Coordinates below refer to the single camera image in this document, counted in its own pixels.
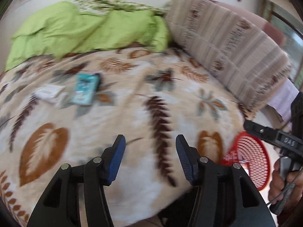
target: bedspread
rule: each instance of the bedspread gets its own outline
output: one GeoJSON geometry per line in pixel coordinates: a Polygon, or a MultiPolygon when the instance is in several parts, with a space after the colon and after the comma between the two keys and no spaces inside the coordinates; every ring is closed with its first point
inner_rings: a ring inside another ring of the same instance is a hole
{"type": "MultiPolygon", "coordinates": [[[[22,226],[61,164],[100,156],[118,134],[127,146],[116,180],[105,189],[116,227],[153,216],[190,188],[175,149],[178,134],[218,162],[243,130],[236,99],[179,50],[69,56],[59,62],[33,57],[1,81],[0,196],[22,226]],[[75,75],[96,71],[102,83],[93,104],[70,103],[75,75]],[[61,109],[33,95],[45,83],[66,86],[61,109]]],[[[81,216],[83,205],[80,198],[81,216]]]]}

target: green cloth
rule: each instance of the green cloth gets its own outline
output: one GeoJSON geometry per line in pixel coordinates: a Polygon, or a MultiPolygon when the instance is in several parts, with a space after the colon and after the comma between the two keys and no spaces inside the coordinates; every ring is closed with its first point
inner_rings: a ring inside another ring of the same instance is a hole
{"type": "Polygon", "coordinates": [[[100,15],[80,12],[76,4],[63,1],[37,11],[21,25],[12,37],[6,70],[32,56],[52,54],[60,59],[68,53],[112,50],[132,42],[161,52],[168,41],[164,19],[150,10],[111,10],[100,15]]]}

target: red basket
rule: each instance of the red basket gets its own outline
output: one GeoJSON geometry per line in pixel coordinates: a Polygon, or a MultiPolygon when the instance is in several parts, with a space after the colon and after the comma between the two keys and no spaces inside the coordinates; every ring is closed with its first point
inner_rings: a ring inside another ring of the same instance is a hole
{"type": "Polygon", "coordinates": [[[222,165],[230,166],[235,162],[248,161],[249,176],[260,191],[267,185],[270,177],[270,161],[262,141],[247,132],[241,132],[234,140],[229,153],[226,154],[222,165]]]}

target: crumpled white cloth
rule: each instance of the crumpled white cloth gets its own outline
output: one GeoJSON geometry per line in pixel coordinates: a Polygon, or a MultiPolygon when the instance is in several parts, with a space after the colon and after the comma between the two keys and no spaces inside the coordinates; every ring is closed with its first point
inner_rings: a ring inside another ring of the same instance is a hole
{"type": "Polygon", "coordinates": [[[291,118],[291,103],[298,93],[299,91],[294,84],[287,79],[267,104],[273,107],[282,116],[282,119],[287,122],[291,118]]]}

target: metal screw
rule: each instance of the metal screw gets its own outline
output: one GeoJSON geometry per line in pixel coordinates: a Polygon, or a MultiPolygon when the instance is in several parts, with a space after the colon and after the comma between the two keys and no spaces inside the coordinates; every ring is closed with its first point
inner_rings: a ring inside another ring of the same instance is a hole
{"type": "Polygon", "coordinates": [[[234,163],[232,166],[234,168],[236,168],[236,169],[240,169],[241,168],[241,165],[239,163],[234,163]]]}
{"type": "Polygon", "coordinates": [[[61,165],[61,169],[62,170],[66,170],[67,168],[69,168],[69,164],[63,164],[63,165],[61,165]]]}
{"type": "Polygon", "coordinates": [[[100,157],[96,157],[93,160],[94,163],[100,163],[101,161],[102,161],[102,159],[100,157]]]}
{"type": "Polygon", "coordinates": [[[200,161],[201,161],[202,163],[207,163],[207,162],[208,162],[208,158],[207,158],[207,157],[201,157],[201,158],[200,158],[200,161]]]}

